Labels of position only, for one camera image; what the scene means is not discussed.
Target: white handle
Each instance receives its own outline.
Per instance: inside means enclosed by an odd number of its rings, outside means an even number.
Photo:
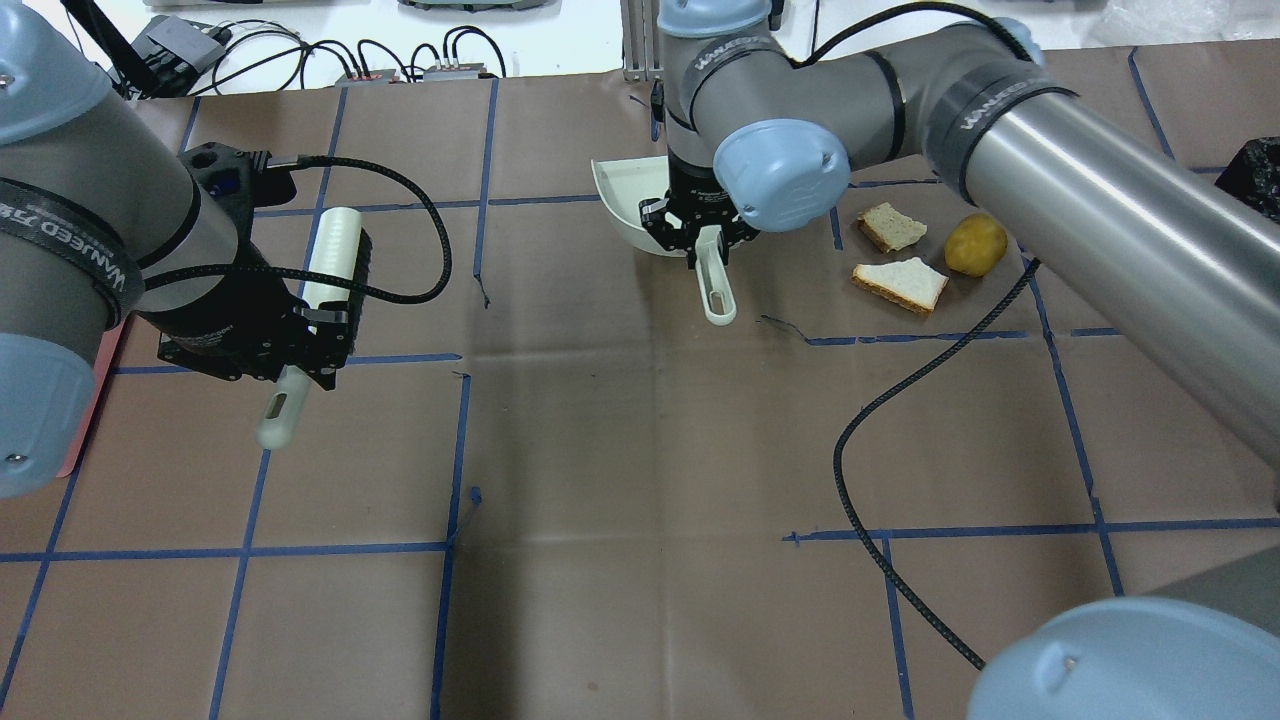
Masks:
[[[320,215],[320,228],[316,231],[315,247],[307,269],[351,279],[356,274],[356,251],[360,249],[360,213],[351,208],[332,208]],[[302,288],[302,300],[311,307],[321,302],[346,300],[349,292],[324,283],[307,283]],[[282,450],[293,441],[293,430],[302,418],[302,407],[307,402],[311,378],[298,368],[289,365],[275,382],[275,392],[266,401],[266,410],[257,423],[257,443],[264,450]]]
[[[698,290],[703,295],[703,311],[713,325],[727,325],[737,316],[737,302],[733,301],[733,290],[728,286],[728,273],[724,272],[724,260],[719,255],[719,228],[704,228],[694,245],[694,254],[698,261],[694,269],[698,272]]]
[[[264,450],[280,450],[293,441],[293,430],[302,418],[302,406],[307,402],[311,378],[298,368],[289,365],[275,382],[275,393],[266,402],[266,411],[257,423],[257,443]]]

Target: blue tape grid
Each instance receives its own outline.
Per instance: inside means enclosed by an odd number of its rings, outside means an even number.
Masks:
[[[1152,127],[1161,142],[1161,147],[1165,154],[1172,158],[1172,150],[1169,146],[1167,137],[1164,132],[1160,119],[1156,117],[1155,108],[1147,95],[1146,87],[1143,86],[1140,72],[1138,70],[1135,63],[1137,49],[1129,55],[1129,68],[1133,74],[1134,82],[1138,87],[1139,96],[1142,99],[1143,106],[1152,122]],[[339,95],[338,110],[334,122],[334,131],[330,137],[329,152],[334,154],[337,150],[338,136],[342,126],[342,115],[346,108],[347,91],[343,90]],[[552,197],[522,197],[522,199],[497,199],[490,200],[489,197],[489,181],[493,161],[493,136],[494,124],[497,117],[497,102],[498,102],[498,81],[493,81],[490,90],[490,102],[489,102],[489,115],[485,136],[485,152],[484,152],[484,169],[481,177],[481,193],[480,199],[476,201],[445,201],[438,202],[436,205],[442,209],[447,208],[477,208],[479,220],[476,231],[476,254],[474,260],[474,274],[476,278],[480,277],[480,270],[483,265],[483,251],[484,251],[484,234],[485,224],[488,219],[488,208],[494,206],[513,206],[513,205],[530,205],[530,204],[563,204],[563,202],[596,202],[599,201],[598,195],[572,195],[572,196],[552,196]],[[188,117],[187,127],[182,138],[182,147],[187,149],[189,146],[192,133],[196,127],[196,119],[200,110],[201,99],[196,97],[192,102],[191,114]],[[1219,174],[1222,168],[1194,168],[1193,172],[1202,174]],[[259,218],[275,218],[275,217],[311,217],[312,229],[311,237],[307,246],[307,258],[311,255],[311,250],[315,242],[315,232],[319,223],[319,215],[324,210],[325,205],[325,192],[328,190],[330,169],[325,169],[325,176],[321,179],[320,192],[317,196],[316,208],[308,209],[296,209],[296,210],[260,210],[256,217]],[[851,188],[874,188],[874,187],[888,187],[888,186],[901,186],[901,184],[937,184],[937,179],[906,179],[906,181],[863,181],[856,183],[850,183]],[[364,213],[381,213],[381,211],[394,211],[403,209],[420,208],[419,204],[380,204],[380,205],[366,205],[356,208]],[[833,246],[836,250],[842,250],[842,241],[840,233],[840,217],[833,209],[831,211],[831,229],[833,236]],[[1062,525],[1009,525],[1009,527],[961,527],[961,528],[882,528],[873,529],[870,534],[873,538],[882,543],[883,552],[886,557],[891,556],[891,539],[916,539],[916,538],[964,538],[964,537],[1027,537],[1027,536],[1046,536],[1046,534],[1087,534],[1097,533],[1100,542],[1102,544],[1105,560],[1107,562],[1107,570],[1111,577],[1112,588],[1117,594],[1123,593],[1123,585],[1120,583],[1119,571],[1115,566],[1115,557],[1110,546],[1111,533],[1137,533],[1137,532],[1179,532],[1179,530],[1245,530],[1245,529],[1260,529],[1260,528],[1280,528],[1280,518],[1240,518],[1240,519],[1220,519],[1220,520],[1169,520],[1169,521],[1140,521],[1140,523],[1108,523],[1098,506],[1097,498],[1092,496],[1092,471],[1088,468],[1088,456],[1084,451],[1083,438],[1079,434],[1078,419],[1075,418],[1074,407],[1070,402],[1069,388],[1066,387],[1065,377],[1061,373],[1061,363],[1057,357],[1056,345],[1053,342],[1052,331],[1048,327],[1047,314],[1044,313],[1043,297],[1039,295],[1039,290],[1036,283],[1032,283],[1032,292],[1037,300],[1037,309],[1041,314],[1041,320],[1046,336],[1046,343],[1050,346],[1051,356],[1053,359],[1055,377],[1059,380],[1060,392],[1062,395],[1064,411],[1068,415],[1069,424],[1071,427],[1073,441],[1076,446],[1078,460],[1080,461],[1082,478],[1085,483],[1085,489],[1089,493],[1091,505],[1093,506],[1094,521],[1092,524],[1062,524]],[[1119,336],[1119,331],[1115,328],[1076,328],[1070,331],[1071,337],[1111,337]],[[847,337],[847,338],[808,338],[805,341],[814,346],[841,346],[841,345],[856,345],[856,343],[876,343],[876,342],[913,342],[918,340],[948,340],[954,341],[960,337],[959,333],[951,334],[937,334],[937,336],[870,336],[870,337]],[[993,332],[984,333],[983,340],[998,340],[998,338],[1025,338],[1027,333],[1021,332]],[[434,363],[434,361],[456,361],[461,356],[453,354],[440,354],[440,355],[404,355],[404,356],[367,356],[367,357],[352,357],[351,364],[387,364],[387,363]],[[119,368],[115,370],[116,374],[163,374],[173,372],[186,372],[180,368],[172,366],[157,366],[157,368]],[[470,375],[463,375],[463,389],[462,400],[460,404],[460,418],[458,418],[458,437],[454,448],[454,475],[453,475],[453,491],[449,503],[449,533],[451,538],[447,542],[410,542],[410,543],[371,543],[371,544],[334,544],[334,546],[288,546],[288,547],[253,547],[252,536],[256,528],[257,511],[260,507],[261,495],[266,479],[266,471],[269,468],[270,454],[264,452],[261,466],[259,471],[259,478],[255,484],[253,501],[250,510],[250,518],[246,523],[244,542],[239,548],[175,548],[175,550],[145,550],[145,551],[58,551],[58,539],[61,533],[63,523],[67,515],[67,510],[70,505],[72,496],[76,488],[76,482],[78,478],[78,470],[72,474],[68,480],[67,489],[63,495],[63,501],[59,507],[58,516],[54,521],[52,530],[50,533],[49,543],[45,552],[14,552],[14,553],[0,553],[0,562],[40,562],[40,570],[37,571],[36,580],[32,587],[32,592],[23,615],[23,620],[18,632],[18,637],[14,642],[13,651],[10,653],[9,662],[4,674],[4,680],[0,683],[0,707],[4,706],[4,701],[8,697],[10,684],[13,682],[14,673],[18,666],[18,661],[22,653],[23,644],[26,642],[27,634],[31,629],[32,620],[35,618],[36,607],[41,591],[44,588],[45,578],[47,577],[49,568],[52,562],[72,562],[72,561],[106,561],[106,560],[173,560],[173,559],[205,559],[205,557],[237,557],[239,559],[239,566],[237,570],[236,585],[233,589],[232,603],[228,611],[228,624],[227,632],[224,634],[223,652],[219,660],[219,670],[216,678],[216,687],[214,700],[210,706],[210,717],[215,719],[220,708],[220,700],[223,685],[225,682],[227,665],[230,659],[230,650],[234,641],[234,626],[238,616],[239,600],[243,591],[244,578],[247,577],[248,560],[252,557],[280,557],[280,556],[320,556],[320,555],[356,555],[356,553],[393,553],[393,552],[442,552],[444,555],[444,570],[442,573],[442,588],[440,588],[440,610],[436,621],[436,647],[435,647],[435,665],[433,667],[431,678],[431,719],[438,720],[440,716],[440,691],[444,678],[444,650],[447,639],[447,626],[448,626],[448,607],[449,598],[452,594],[452,570],[453,570],[453,544],[452,541],[456,539],[457,525],[458,525],[458,510],[460,510],[460,493],[461,493],[461,478],[462,478],[462,461],[465,450],[465,436],[467,424],[467,411],[470,405]],[[826,542],[826,541],[854,541],[856,536],[851,530],[819,530],[809,534],[800,536],[797,533],[791,533],[790,536],[782,538],[787,542],[803,543],[803,542]],[[914,719],[914,708],[911,705],[910,694],[910,680],[906,669],[906,655],[905,646],[902,643],[901,634],[901,616],[897,606],[896,592],[891,584],[886,583],[887,602],[890,607],[891,628],[893,632],[893,644],[895,656],[899,666],[900,676],[900,691],[902,694],[902,711],[904,716]]]
[[[881,538],[881,553],[890,565],[893,564],[893,548],[888,538]],[[897,691],[902,696],[904,720],[915,720],[915,705],[911,702],[911,673],[906,665],[906,641],[902,638],[902,614],[897,607],[897,588],[884,578],[884,594],[888,600],[888,625],[893,633],[893,661],[897,664]]]
[[[1138,69],[1138,50],[1139,47],[1134,47],[1129,51],[1129,74],[1133,76],[1133,82],[1138,87],[1138,99],[1142,100],[1142,108],[1147,111],[1147,119],[1151,120],[1151,127],[1156,131],[1156,140],[1160,141],[1160,149],[1170,159],[1176,160],[1174,158],[1174,149],[1169,146],[1169,136],[1165,135],[1165,127],[1160,124],[1160,118],[1156,117],[1156,108],[1151,104],[1151,96],[1147,95],[1147,86],[1142,82],[1142,70]]]
[[[467,418],[471,409],[471,375],[462,375],[462,398],[458,402],[458,434],[453,447],[453,493],[449,496],[449,525],[445,537],[444,569],[440,573],[440,605],[435,619],[435,659],[431,667],[431,720],[440,720],[440,694],[444,692],[445,633],[449,626],[449,605],[453,597],[453,551],[458,536],[458,506],[462,501],[462,465],[467,445]]]

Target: white dustpan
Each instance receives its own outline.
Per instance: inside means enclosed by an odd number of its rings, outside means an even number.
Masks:
[[[662,197],[667,191],[667,159],[637,158],[634,160],[591,161],[595,188],[609,210],[613,227],[637,250],[682,258],[678,250],[663,250],[658,241],[640,224],[640,201]],[[737,304],[728,284],[728,273],[719,255],[719,228],[703,228],[694,245],[698,288],[703,297],[703,311],[716,325],[727,325],[737,316]]]

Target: metal stand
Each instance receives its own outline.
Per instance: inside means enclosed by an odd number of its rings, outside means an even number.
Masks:
[[[622,74],[627,82],[662,78],[658,0],[622,0]]]

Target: potato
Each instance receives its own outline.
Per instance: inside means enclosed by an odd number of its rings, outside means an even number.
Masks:
[[[1005,228],[991,215],[974,213],[951,231],[943,255],[952,270],[980,278],[1000,263],[1006,247]]]

